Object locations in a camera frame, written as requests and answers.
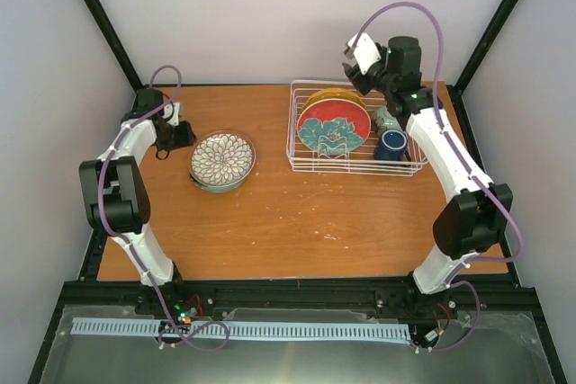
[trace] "wooden tabletop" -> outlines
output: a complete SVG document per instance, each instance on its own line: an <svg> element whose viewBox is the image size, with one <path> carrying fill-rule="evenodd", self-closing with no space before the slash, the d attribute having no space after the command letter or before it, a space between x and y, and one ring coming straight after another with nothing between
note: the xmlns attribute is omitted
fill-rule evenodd
<svg viewBox="0 0 576 384"><path fill-rule="evenodd" d="M224 194L191 182L189 148L164 161L152 148L144 156L140 171L151 225L185 279L405 275L434 245L432 223L446 203L429 165L413 177L291 170L285 153L289 85L186 87L177 99L198 137L233 129L256 148L248 179ZM444 85L441 99L461 136ZM501 255L500 247L489 255ZM470 272L506 270L502 263L475 263ZM138 278L126 254L108 241L98 280Z"/></svg>

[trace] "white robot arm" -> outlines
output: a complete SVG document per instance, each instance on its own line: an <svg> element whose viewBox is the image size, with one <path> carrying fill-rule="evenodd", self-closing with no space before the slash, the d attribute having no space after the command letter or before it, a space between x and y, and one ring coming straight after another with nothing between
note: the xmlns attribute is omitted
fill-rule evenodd
<svg viewBox="0 0 576 384"><path fill-rule="evenodd" d="M112 237L112 240L122 247L139 270L140 282L148 286L152 286L148 272L142 271L138 265L131 246L158 285L171 282L177 271L172 260L162 251L150 227L149 197L138 166L146 151L153 145L157 146L157 157L160 158L160 152L169 154L170 150L189 146L195 140L190 124L179 120L183 112L181 103L171 103L150 120L132 126L143 112L149 112L162 104L162 97L162 93L153 89L143 89L137 94L132 111L124 116L121 132L113 141L117 142L123 130L129 130L121 141L120 148L115 149L106 172L106 188L103 191L108 223L130 242L126 243L120 237ZM112 151L108 148L96 160L85 161L80 166L85 211L93 228L101 227L97 206L97 179L103 161Z"/></svg>
<svg viewBox="0 0 576 384"><path fill-rule="evenodd" d="M434 294L448 288L471 258L502 239L506 220L473 179L491 189L507 210L512 193L506 184L494 185L474 162L441 107L438 122L431 89L420 84L418 40L396 37L382 47L363 33L352 50L355 40L356 35L346 47L346 56L355 60L354 66L343 64L346 76L361 94L375 89L384 95L389 112L424 151L444 190L448 205L434 223L436 245L413 273L419 291Z"/></svg>

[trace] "wire dish rack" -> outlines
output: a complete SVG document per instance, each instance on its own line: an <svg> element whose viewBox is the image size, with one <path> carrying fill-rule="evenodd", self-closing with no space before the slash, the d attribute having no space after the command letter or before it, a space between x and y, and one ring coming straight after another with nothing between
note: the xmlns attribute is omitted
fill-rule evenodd
<svg viewBox="0 0 576 384"><path fill-rule="evenodd" d="M426 156L412 138L408 138L408 148L402 161L379 161L374 159L378 136L372 128L364 144L354 151L340 155L326 155L307 148L298 138L296 125L302 113L302 106L318 90L341 88L358 94L366 104L368 114L386 104L382 94L371 92L362 96L349 83L337 81L294 80L290 83L290 113L288 116L288 139L286 155L293 171L313 173L346 173L371 175L411 176L428 163Z"/></svg>

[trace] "blue mug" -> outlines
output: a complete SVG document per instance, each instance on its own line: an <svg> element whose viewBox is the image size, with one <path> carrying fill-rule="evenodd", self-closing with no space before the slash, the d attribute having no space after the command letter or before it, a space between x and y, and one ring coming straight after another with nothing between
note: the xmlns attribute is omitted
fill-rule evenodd
<svg viewBox="0 0 576 384"><path fill-rule="evenodd" d="M408 147L406 134L389 129L380 136L374 158L379 161L400 161L406 153L406 147Z"/></svg>

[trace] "gray wall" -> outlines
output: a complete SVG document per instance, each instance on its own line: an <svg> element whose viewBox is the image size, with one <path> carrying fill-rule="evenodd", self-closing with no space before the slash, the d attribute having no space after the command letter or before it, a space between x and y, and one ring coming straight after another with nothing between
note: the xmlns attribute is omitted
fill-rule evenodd
<svg viewBox="0 0 576 384"><path fill-rule="evenodd" d="M182 69L187 83L287 83L345 78L346 42L378 8L399 0L102 0L142 80L158 63ZM500 0L411 0L445 31L443 78L454 82ZM382 42L420 38L425 78L436 36L421 13L402 8L370 28Z"/></svg>
<svg viewBox="0 0 576 384"><path fill-rule="evenodd" d="M82 0L0 0L0 371L22 384L89 229L77 168L131 90Z"/></svg>
<svg viewBox="0 0 576 384"><path fill-rule="evenodd" d="M576 382L576 0L520 0L464 100L489 173L507 182L569 382Z"/></svg>

